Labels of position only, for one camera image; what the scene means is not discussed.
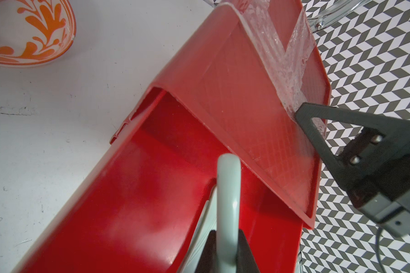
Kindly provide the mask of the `light green knife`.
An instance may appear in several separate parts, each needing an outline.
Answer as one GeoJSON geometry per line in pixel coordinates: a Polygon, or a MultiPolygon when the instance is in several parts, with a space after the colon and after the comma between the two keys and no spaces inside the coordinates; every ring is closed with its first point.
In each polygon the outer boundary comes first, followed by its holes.
{"type": "Polygon", "coordinates": [[[208,235],[212,230],[216,230],[216,223],[217,186],[212,189],[210,198],[203,207],[190,246],[177,271],[178,273],[194,273],[196,271],[208,235]]]}
{"type": "Polygon", "coordinates": [[[241,162],[223,154],[217,165],[216,271],[235,273],[241,192],[241,162]]]}

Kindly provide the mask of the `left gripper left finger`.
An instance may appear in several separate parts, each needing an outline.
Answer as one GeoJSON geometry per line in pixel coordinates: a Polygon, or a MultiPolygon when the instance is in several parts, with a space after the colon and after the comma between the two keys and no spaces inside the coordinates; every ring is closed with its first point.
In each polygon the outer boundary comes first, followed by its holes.
{"type": "Polygon", "coordinates": [[[195,273],[217,273],[216,230],[212,230],[207,237],[195,273]]]}

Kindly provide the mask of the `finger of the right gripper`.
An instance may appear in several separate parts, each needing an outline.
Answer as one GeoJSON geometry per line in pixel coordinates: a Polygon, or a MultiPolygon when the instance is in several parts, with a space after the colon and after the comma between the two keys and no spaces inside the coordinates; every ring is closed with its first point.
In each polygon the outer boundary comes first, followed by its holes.
{"type": "Polygon", "coordinates": [[[410,120],[307,102],[295,119],[343,191],[410,188],[410,120]]]}

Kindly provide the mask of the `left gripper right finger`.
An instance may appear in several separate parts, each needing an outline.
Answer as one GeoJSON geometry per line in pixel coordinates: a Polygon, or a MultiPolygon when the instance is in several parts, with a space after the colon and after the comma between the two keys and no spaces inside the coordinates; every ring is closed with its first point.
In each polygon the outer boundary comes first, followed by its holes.
{"type": "Polygon", "coordinates": [[[260,273],[244,232],[238,232],[238,273],[260,273]]]}

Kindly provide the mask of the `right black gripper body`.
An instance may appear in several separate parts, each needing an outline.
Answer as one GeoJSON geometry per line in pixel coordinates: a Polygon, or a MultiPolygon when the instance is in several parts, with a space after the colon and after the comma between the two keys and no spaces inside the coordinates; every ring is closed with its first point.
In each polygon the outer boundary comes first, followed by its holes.
{"type": "Polygon", "coordinates": [[[387,161],[348,196],[357,210],[391,235],[410,235],[410,152],[387,161]]]}

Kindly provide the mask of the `red drawer blue knob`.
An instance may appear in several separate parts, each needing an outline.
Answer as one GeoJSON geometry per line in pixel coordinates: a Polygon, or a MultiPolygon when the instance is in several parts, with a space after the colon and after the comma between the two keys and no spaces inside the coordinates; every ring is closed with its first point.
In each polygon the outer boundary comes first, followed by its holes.
{"type": "MultiPolygon", "coordinates": [[[[122,133],[18,273],[175,273],[231,152],[160,94],[122,133]]],[[[241,161],[240,228],[262,273],[295,269],[302,220],[241,161]]]]}

